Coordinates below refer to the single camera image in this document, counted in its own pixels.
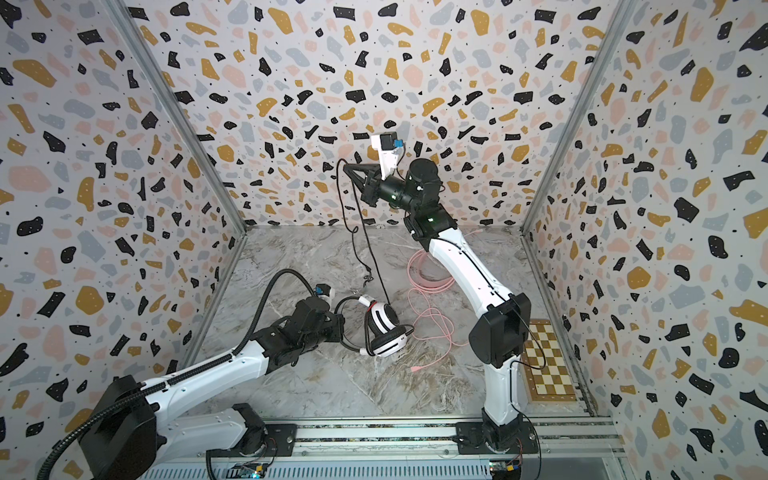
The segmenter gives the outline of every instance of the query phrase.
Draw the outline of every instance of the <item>black mounting plate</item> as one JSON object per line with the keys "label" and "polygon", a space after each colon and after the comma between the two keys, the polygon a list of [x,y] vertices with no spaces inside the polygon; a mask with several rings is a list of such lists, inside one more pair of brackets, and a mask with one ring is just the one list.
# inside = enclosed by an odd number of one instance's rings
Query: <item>black mounting plate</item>
{"label": "black mounting plate", "polygon": [[[497,452],[489,449],[485,444],[482,433],[482,422],[460,422],[456,424],[456,435],[462,438],[466,438],[465,442],[458,444],[459,455],[497,455]],[[533,425],[530,422],[523,422],[520,427],[520,431],[515,435],[515,438],[520,440],[523,445],[523,453],[531,454],[538,453],[538,445],[536,444],[536,437],[534,434]],[[515,442],[515,446],[512,447],[506,454],[517,455],[519,449]]]}
{"label": "black mounting plate", "polygon": [[[260,454],[260,458],[267,461],[272,457],[290,457],[296,444],[296,429],[295,423],[267,423],[266,450],[263,453],[259,450],[255,455]],[[210,455],[214,458],[246,458],[233,450],[211,450]]]}

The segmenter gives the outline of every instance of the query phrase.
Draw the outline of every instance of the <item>headphones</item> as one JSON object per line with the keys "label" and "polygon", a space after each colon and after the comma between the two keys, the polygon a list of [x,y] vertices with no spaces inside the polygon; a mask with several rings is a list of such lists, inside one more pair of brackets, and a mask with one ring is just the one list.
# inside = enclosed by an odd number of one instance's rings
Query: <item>headphones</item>
{"label": "headphones", "polygon": [[[386,357],[402,350],[410,332],[405,325],[400,325],[395,310],[369,295],[361,295],[357,301],[368,307],[365,318],[366,348],[360,349],[360,353]],[[369,330],[373,332],[373,340],[369,340]]]}

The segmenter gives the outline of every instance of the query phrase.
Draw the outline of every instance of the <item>terrazzo pattern wallpaper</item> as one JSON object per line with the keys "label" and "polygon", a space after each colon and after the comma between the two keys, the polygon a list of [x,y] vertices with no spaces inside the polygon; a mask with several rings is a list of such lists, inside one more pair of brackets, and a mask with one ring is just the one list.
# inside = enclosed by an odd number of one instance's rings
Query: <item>terrazzo pattern wallpaper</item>
{"label": "terrazzo pattern wallpaper", "polygon": [[638,2],[530,232],[638,478],[768,478],[766,22]]}
{"label": "terrazzo pattern wallpaper", "polygon": [[339,221],[336,161],[377,161],[384,131],[406,143],[401,166],[439,165],[460,223],[519,223],[613,14],[608,0],[127,3],[251,225]]}
{"label": "terrazzo pattern wallpaper", "polygon": [[0,477],[34,478],[113,378],[176,369],[238,239],[99,3],[0,16]]}

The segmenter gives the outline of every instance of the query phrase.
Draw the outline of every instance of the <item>terrazzo wall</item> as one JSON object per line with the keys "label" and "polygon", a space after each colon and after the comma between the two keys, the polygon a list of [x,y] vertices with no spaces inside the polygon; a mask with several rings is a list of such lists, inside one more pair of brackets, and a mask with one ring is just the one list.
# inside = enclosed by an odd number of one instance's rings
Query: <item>terrazzo wall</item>
{"label": "terrazzo wall", "polygon": [[[465,224],[527,213],[608,0],[150,2],[133,16],[248,224],[333,224],[338,158],[397,131]],[[346,176],[343,185],[349,185]],[[369,221],[397,224],[380,207]]]}
{"label": "terrazzo wall", "polygon": [[100,4],[0,15],[0,477],[34,478],[113,378],[176,368],[237,238]]}
{"label": "terrazzo wall", "polygon": [[766,22],[638,2],[530,232],[638,478],[768,478]]}

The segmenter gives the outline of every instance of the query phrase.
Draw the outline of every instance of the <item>metal corner post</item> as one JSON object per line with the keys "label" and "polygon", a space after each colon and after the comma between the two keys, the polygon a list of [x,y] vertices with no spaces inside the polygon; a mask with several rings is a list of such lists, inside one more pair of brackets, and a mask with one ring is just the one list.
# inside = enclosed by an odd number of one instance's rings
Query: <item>metal corner post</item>
{"label": "metal corner post", "polygon": [[560,137],[558,146],[554,149],[552,160],[549,162],[549,165],[544,172],[544,176],[541,179],[541,183],[536,189],[531,206],[525,214],[525,220],[523,220],[521,228],[523,234],[531,230],[531,226],[535,222],[536,213],[547,198],[546,191],[552,185],[552,182],[554,182],[555,175],[560,170],[563,162],[565,162],[565,154],[568,152],[568,149],[571,148],[571,143],[573,143],[573,140],[576,137],[576,132],[578,132],[581,119],[584,118],[589,109],[592,98],[594,97],[598,86],[600,86],[600,80],[603,78],[603,73],[605,73],[608,64],[614,56],[616,45],[629,23],[637,2],[638,0],[619,0],[618,5],[616,5],[614,16],[608,24],[605,39],[595,57],[594,65],[589,71],[584,87],[578,94],[576,105],[574,105],[573,110],[571,110],[571,116],[568,117],[568,121],[565,124],[563,136]]}
{"label": "metal corner post", "polygon": [[208,161],[208,153],[206,153],[202,143],[197,138],[197,135],[192,130],[187,119],[184,117],[181,107],[179,107],[178,102],[176,102],[174,93],[164,80],[163,72],[154,60],[154,56],[152,55],[152,52],[149,51],[149,47],[144,43],[144,39],[141,36],[138,27],[128,14],[128,8],[125,5],[125,2],[123,0],[102,0],[101,4],[108,12],[115,28],[125,40],[134,59],[139,64],[142,71],[147,75],[147,81],[157,94],[160,103],[165,108],[171,121],[173,121],[174,126],[179,130],[179,135],[181,135],[184,143],[187,144],[192,150],[192,154],[198,159],[197,164],[203,171],[208,185],[219,198],[221,207],[227,212],[227,215],[229,215],[238,235],[241,237],[244,236],[246,232],[245,222],[240,217],[237,206],[232,201],[232,197],[230,197],[227,189],[224,187],[216,169]]}

